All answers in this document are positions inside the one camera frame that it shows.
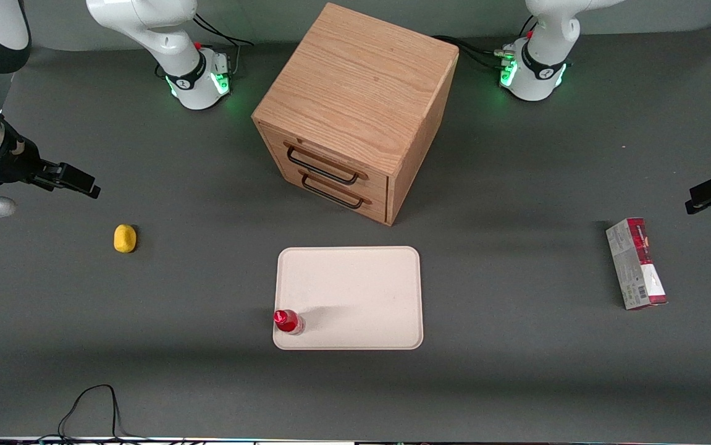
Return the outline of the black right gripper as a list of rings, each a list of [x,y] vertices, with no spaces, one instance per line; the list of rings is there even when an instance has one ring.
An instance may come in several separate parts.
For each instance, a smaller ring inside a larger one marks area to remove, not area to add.
[[[17,181],[52,192],[67,189],[98,199],[101,188],[95,178],[67,163],[46,163],[46,176],[39,150],[30,139],[5,136],[0,146],[0,185]]]

